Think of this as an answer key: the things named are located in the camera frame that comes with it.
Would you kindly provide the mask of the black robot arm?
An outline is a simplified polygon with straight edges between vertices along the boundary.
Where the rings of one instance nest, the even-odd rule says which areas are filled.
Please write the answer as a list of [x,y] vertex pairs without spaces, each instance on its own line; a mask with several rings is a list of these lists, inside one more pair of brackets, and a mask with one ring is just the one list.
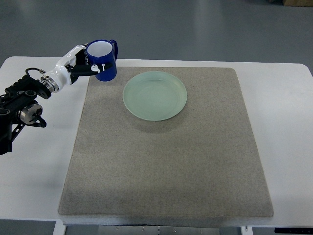
[[46,121],[42,118],[43,108],[36,101],[38,96],[49,99],[49,85],[32,78],[29,71],[44,71],[28,68],[25,75],[13,85],[5,89],[0,96],[0,153],[12,151],[12,142],[25,126],[45,128]]

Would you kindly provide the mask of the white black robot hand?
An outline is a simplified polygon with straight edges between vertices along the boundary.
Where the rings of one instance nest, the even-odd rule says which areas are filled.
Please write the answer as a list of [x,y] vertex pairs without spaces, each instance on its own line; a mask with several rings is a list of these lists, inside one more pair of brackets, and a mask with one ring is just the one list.
[[65,85],[75,83],[79,77],[97,75],[95,65],[91,65],[88,60],[86,52],[88,44],[77,45],[70,50],[57,62],[54,69],[43,73],[41,83],[52,93],[57,93]]

